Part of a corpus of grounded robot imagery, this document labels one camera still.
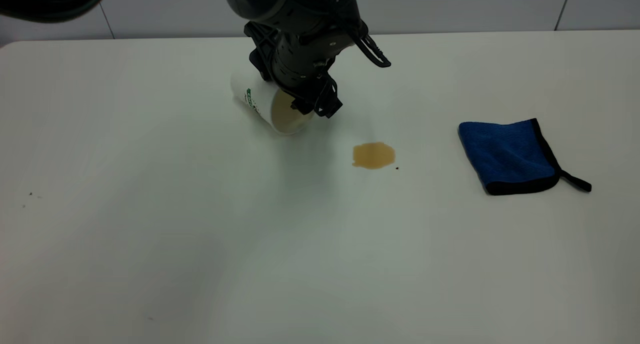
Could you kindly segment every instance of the blue towel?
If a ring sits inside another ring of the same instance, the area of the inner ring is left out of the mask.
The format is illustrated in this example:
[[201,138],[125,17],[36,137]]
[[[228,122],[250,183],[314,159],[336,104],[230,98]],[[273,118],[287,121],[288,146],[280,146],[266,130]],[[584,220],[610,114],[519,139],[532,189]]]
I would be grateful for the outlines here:
[[560,168],[535,118],[509,125],[465,122],[459,133],[489,194],[542,192],[555,186],[560,177],[585,192],[592,191],[591,184]]

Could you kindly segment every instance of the white table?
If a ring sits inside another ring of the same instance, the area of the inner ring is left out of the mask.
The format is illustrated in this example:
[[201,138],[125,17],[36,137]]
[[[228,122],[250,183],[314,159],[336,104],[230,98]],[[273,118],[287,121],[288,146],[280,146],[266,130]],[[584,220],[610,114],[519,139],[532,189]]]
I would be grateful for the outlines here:
[[[376,40],[291,137],[248,38],[2,48],[0,343],[640,342],[640,32]],[[592,193],[485,194],[459,123],[532,117]]]

